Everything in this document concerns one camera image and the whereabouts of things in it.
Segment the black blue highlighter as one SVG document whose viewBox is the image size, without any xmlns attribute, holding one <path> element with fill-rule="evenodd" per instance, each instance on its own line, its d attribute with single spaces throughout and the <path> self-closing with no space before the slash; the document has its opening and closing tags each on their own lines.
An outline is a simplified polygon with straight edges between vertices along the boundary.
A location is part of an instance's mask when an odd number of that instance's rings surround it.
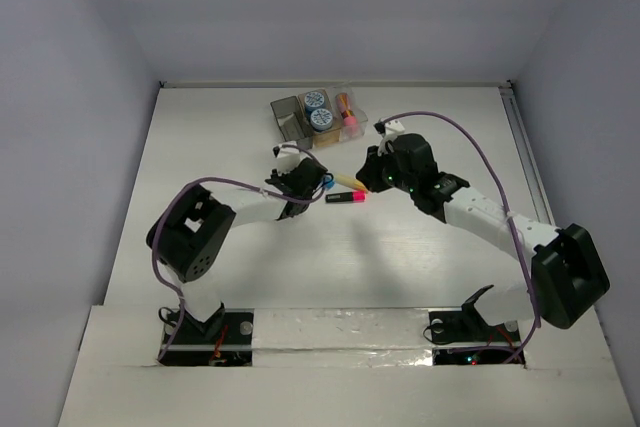
<svg viewBox="0 0 640 427">
<path fill-rule="evenodd" d="M 335 185 L 334 176 L 332 174 L 326 174 L 323 179 L 322 187 L 325 190 L 330 190 L 334 187 L 334 185 Z"/>
</svg>

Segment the blue white round jar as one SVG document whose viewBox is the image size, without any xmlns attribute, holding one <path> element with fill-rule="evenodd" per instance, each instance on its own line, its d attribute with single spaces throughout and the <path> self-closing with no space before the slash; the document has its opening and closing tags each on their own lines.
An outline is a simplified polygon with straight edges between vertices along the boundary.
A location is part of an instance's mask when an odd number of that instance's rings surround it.
<svg viewBox="0 0 640 427">
<path fill-rule="evenodd" d="M 309 115 L 309 122 L 316 132 L 325 132 L 333 126 L 333 114 L 326 108 L 314 109 Z"/>
</svg>

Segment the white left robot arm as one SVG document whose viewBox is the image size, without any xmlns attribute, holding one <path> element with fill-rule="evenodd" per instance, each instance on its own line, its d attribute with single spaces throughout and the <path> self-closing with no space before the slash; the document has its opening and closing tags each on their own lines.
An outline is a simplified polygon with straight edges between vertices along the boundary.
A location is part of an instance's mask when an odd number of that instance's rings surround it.
<svg viewBox="0 0 640 427">
<path fill-rule="evenodd" d="M 337 183 L 362 200 L 367 187 L 353 177 L 330 172 L 309 151 L 295 144 L 273 148 L 275 168 L 266 187 L 221 178 L 204 177 L 183 187 L 149 230 L 156 279 L 179 299 L 174 330 L 184 326 L 195 339 L 209 342 L 222 328 L 224 304 L 210 287 L 187 289 L 212 267 L 234 227 L 281 221 L 304 213 Z"/>
</svg>

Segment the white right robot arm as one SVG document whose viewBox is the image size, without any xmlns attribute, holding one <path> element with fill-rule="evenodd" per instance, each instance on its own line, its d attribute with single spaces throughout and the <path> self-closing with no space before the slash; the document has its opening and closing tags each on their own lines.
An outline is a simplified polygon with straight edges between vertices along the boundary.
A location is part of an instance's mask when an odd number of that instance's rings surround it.
<svg viewBox="0 0 640 427">
<path fill-rule="evenodd" d="M 420 212 L 480 238 L 520 264 L 521 283 L 503 289 L 489 285 L 472 295 L 472 307 L 460 315 L 462 331 L 470 338 L 482 339 L 504 322 L 529 319 L 568 329 L 610 289 L 585 228 L 544 224 L 491 200 L 463 178 L 440 170 L 419 134 L 368 147 L 357 178 L 374 193 L 406 193 Z"/>
</svg>

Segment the yellow highlighter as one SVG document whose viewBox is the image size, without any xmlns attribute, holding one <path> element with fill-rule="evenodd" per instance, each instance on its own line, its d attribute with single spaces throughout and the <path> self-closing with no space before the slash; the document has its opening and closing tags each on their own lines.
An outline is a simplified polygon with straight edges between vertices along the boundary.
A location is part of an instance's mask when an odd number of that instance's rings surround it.
<svg viewBox="0 0 640 427">
<path fill-rule="evenodd" d="M 347 175 L 343 175 L 343 174 L 338 174 L 338 173 L 334 173 L 334 181 L 339 184 L 342 185 L 344 187 L 348 187 L 351 189 L 355 189 L 355 190 L 365 190 L 366 187 L 357 179 L 355 179 L 354 177 L 351 176 L 347 176 Z"/>
</svg>

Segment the black pink highlighter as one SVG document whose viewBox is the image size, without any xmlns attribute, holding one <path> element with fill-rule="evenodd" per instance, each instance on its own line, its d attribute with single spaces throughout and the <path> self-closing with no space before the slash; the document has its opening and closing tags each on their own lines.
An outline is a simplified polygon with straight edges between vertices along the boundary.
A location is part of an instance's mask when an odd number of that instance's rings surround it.
<svg viewBox="0 0 640 427">
<path fill-rule="evenodd" d="M 325 195 L 325 202 L 328 204 L 338 203 L 360 203 L 366 200 L 364 191 L 336 192 Z"/>
</svg>

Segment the smoky grey plastic bin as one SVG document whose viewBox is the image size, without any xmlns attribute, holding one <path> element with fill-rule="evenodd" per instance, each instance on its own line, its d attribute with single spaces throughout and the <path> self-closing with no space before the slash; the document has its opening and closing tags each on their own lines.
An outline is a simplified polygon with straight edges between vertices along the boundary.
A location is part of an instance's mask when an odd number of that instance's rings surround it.
<svg viewBox="0 0 640 427">
<path fill-rule="evenodd" d="M 270 107 L 284 141 L 311 149 L 313 131 L 306 121 L 299 99 L 296 96 L 281 98 L 272 101 Z"/>
</svg>

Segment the clear plastic bin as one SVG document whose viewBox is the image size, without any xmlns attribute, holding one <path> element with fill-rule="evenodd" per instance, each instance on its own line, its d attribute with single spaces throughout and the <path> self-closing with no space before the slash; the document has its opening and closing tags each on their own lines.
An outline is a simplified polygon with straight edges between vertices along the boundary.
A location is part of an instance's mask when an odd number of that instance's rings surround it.
<svg viewBox="0 0 640 427">
<path fill-rule="evenodd" d="M 353 92 L 347 88 L 340 88 L 333 96 L 333 101 L 341 121 L 341 141 L 362 137 L 366 131 L 368 117 L 358 107 Z"/>
</svg>

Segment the white foam front board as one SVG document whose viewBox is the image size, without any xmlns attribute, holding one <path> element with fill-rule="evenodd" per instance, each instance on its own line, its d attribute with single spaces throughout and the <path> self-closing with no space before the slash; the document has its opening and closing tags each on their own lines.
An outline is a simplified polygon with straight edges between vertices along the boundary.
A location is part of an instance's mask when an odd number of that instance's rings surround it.
<svg viewBox="0 0 640 427">
<path fill-rule="evenodd" d="M 150 307 L 91 311 L 64 426 L 630 426 L 603 342 L 565 367 L 162 367 Z"/>
</svg>

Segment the metal rail right side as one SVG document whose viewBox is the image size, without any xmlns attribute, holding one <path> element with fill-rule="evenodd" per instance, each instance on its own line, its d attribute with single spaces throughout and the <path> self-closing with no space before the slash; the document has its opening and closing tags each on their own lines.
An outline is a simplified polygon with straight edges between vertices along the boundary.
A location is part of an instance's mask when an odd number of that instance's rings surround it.
<svg viewBox="0 0 640 427">
<path fill-rule="evenodd" d="M 503 123 L 508 138 L 508 158 L 518 158 L 519 176 L 526 185 L 531 210 L 535 218 L 543 223 L 558 227 L 568 227 L 574 223 L 564 216 L 558 215 L 552 206 L 546 183 L 543 180 L 541 164 L 534 152 L 533 141 L 525 126 L 524 114 L 521 112 L 515 88 L 500 85 L 494 88 L 501 105 Z"/>
</svg>

